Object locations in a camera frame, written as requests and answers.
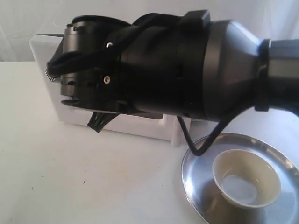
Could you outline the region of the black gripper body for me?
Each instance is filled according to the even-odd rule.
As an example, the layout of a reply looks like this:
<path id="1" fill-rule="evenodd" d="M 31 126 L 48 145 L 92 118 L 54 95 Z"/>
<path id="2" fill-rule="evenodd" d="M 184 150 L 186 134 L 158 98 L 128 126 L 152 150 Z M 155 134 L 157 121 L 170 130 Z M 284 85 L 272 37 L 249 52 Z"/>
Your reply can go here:
<path id="1" fill-rule="evenodd" d="M 102 113 L 158 112 L 204 116 L 202 71 L 210 14 L 146 14 L 132 24 L 99 21 L 112 29 L 111 47 L 66 53 L 63 104 Z"/>

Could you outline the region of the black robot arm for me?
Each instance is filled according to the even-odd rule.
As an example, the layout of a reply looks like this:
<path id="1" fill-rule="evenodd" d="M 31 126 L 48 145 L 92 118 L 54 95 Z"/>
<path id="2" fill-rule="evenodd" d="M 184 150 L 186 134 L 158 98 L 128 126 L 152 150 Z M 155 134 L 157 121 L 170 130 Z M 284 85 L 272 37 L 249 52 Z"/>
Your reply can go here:
<path id="1" fill-rule="evenodd" d="M 119 114 L 206 119 L 223 129 L 251 107 L 299 113 L 298 40 L 259 40 L 207 10 L 131 24 L 76 17 L 47 68 L 61 78 L 63 104 L 93 111 L 96 129 Z"/>

